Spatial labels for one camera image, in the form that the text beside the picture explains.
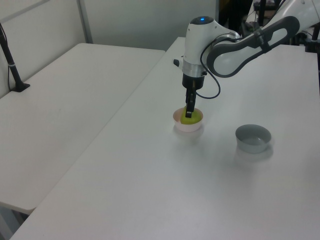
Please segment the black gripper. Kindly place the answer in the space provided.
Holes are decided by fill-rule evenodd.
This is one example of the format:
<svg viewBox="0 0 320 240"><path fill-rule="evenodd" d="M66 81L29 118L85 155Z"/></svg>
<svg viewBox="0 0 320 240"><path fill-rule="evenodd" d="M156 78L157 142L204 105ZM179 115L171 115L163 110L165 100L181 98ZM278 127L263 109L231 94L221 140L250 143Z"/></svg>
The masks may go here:
<svg viewBox="0 0 320 240"><path fill-rule="evenodd" d="M205 77L191 77L186 74L182 76L182 85L186 88L186 118L191 118L195 109L196 91L203 87Z"/></svg>

